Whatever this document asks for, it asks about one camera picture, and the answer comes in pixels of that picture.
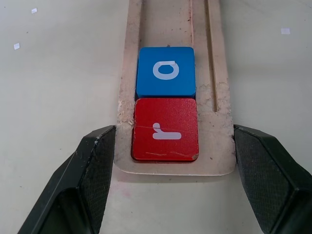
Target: wooden board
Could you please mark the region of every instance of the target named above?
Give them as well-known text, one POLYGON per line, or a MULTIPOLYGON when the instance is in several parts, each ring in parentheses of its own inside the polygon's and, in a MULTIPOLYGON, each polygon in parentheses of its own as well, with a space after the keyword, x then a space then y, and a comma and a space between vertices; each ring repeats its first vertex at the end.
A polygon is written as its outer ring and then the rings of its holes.
POLYGON ((130 0, 119 91, 115 164, 136 174, 220 176, 235 168, 230 92, 219 0, 130 0), (199 157, 142 163, 131 157, 137 58, 144 46, 195 51, 199 157))

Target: white paper scrap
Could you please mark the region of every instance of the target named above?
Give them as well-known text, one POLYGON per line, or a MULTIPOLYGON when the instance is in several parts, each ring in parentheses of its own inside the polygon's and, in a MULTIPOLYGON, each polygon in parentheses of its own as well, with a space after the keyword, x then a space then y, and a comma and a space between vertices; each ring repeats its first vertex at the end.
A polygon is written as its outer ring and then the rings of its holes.
POLYGON ((283 35, 290 35, 291 34, 291 29, 290 28, 281 28, 281 33, 283 35))
POLYGON ((14 45, 14 50, 17 50, 17 49, 19 49, 19 48, 20 48, 20 44, 19 44, 19 43, 17 43, 17 44, 14 45))

